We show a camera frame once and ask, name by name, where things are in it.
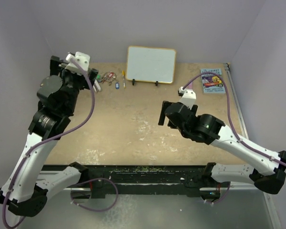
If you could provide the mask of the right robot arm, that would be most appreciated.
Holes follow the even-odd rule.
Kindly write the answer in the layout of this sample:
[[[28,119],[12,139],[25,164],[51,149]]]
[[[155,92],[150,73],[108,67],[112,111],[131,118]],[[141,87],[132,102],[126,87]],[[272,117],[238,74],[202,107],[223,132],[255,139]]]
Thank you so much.
[[[286,179],[286,151],[272,151],[233,133],[231,127],[210,114],[196,115],[198,106],[188,108],[181,102],[163,101],[159,125],[169,120],[168,126],[181,136],[197,143],[220,148],[243,160],[244,165],[209,163],[203,183],[241,182],[253,184],[259,190],[276,195]]]

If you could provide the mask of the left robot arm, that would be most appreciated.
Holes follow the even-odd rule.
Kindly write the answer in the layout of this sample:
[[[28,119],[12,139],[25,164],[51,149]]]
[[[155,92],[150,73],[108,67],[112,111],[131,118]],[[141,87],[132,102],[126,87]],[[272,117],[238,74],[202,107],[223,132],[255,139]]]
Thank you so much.
[[[77,52],[65,60],[52,56],[50,75],[37,91],[38,110],[29,126],[23,152],[8,181],[0,188],[3,212],[34,217],[48,200],[68,186],[83,187],[89,180],[88,169],[77,162],[63,171],[38,180],[44,163],[63,135],[73,116],[79,92],[93,89],[98,74],[89,67],[90,57]]]

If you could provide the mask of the keyring with tagged keys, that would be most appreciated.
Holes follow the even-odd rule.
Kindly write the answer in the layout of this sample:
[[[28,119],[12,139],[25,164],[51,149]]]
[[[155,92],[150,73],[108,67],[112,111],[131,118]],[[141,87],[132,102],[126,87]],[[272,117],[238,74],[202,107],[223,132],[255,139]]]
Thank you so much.
[[[120,89],[120,83],[117,74],[114,72],[106,72],[101,77],[101,83],[106,83],[108,86],[113,85],[116,90]]]

